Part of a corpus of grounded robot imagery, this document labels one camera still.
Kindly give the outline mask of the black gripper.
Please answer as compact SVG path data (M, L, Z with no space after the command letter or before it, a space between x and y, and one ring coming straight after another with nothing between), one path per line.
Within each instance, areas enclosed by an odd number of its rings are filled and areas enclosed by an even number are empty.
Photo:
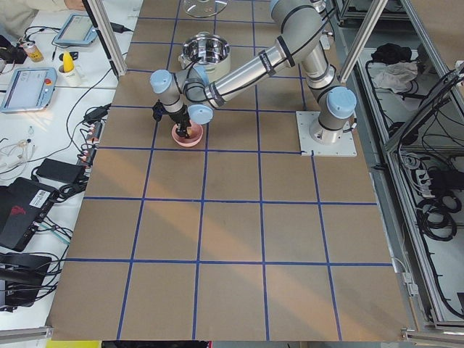
M178 111L170 112L169 116L177 125L176 133L179 137L191 138L191 123L187 110L184 104Z

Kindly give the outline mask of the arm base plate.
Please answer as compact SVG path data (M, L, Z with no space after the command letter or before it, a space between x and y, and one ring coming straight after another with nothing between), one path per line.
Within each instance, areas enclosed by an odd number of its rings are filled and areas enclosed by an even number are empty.
M346 121L340 130L327 130L319 123L319 112L296 112L300 153L316 157L356 157L354 136Z

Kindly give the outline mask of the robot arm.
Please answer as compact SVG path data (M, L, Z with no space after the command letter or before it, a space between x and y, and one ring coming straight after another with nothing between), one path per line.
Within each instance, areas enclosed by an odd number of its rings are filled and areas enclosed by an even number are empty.
M272 1L270 16L280 28L274 45L216 81L210 81L205 68L196 62L180 72L153 72L150 83L158 97L152 107L153 118L160 121L163 115L169 116L177 125L176 133L189 138L189 127L209 123L214 109L281 70L301 65L320 107L318 118L310 125L310 136L319 144L335 144L357 99L336 79L336 68L320 43L330 19L323 8L322 1Z

